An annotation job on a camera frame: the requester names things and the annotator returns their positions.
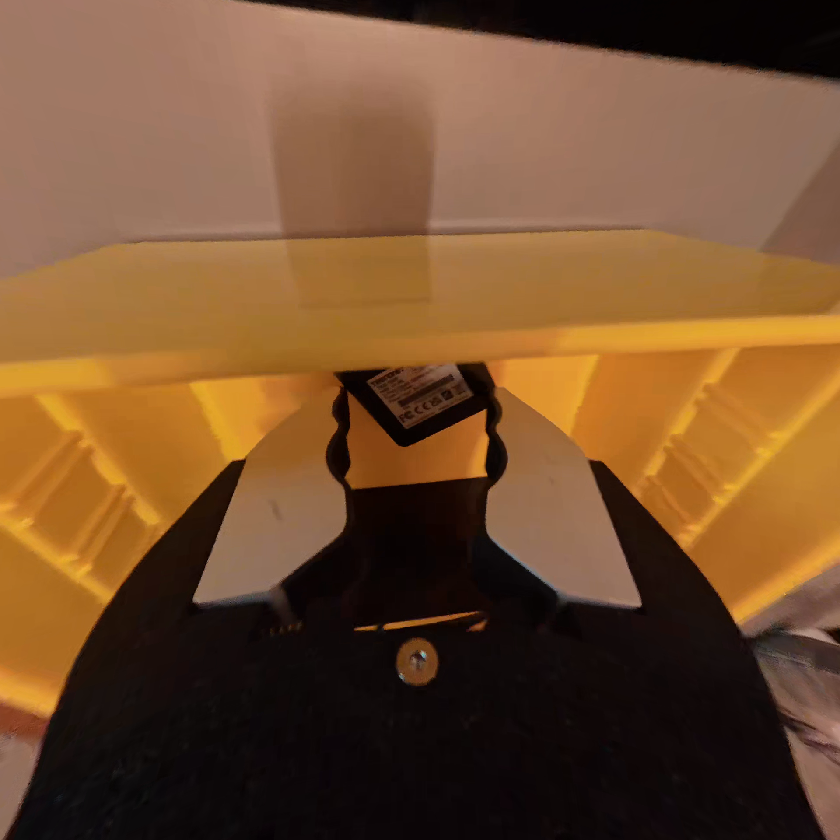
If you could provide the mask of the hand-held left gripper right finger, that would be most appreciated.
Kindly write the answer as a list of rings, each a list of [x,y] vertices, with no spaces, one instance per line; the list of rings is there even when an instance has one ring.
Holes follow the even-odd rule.
[[[507,464],[489,490],[486,530],[564,601],[636,610],[642,599],[589,460],[548,418],[500,388]]]

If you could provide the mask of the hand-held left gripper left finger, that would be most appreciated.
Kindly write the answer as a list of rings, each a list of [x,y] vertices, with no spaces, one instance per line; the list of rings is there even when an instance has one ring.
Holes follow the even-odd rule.
[[[332,385],[251,450],[193,594],[195,606],[291,607],[291,576],[347,524],[349,429],[347,394]]]

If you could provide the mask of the black network switch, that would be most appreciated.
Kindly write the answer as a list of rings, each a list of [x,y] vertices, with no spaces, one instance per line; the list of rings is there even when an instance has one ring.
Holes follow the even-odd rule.
[[[339,371],[335,376],[389,438],[404,448],[485,412],[495,391],[483,363]]]

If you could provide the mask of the yellow plastic bin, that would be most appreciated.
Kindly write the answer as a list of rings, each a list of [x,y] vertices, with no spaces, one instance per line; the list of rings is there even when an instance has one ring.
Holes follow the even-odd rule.
[[[331,372],[489,362],[742,624],[838,564],[838,266],[644,229],[111,245],[2,278],[2,704]]]

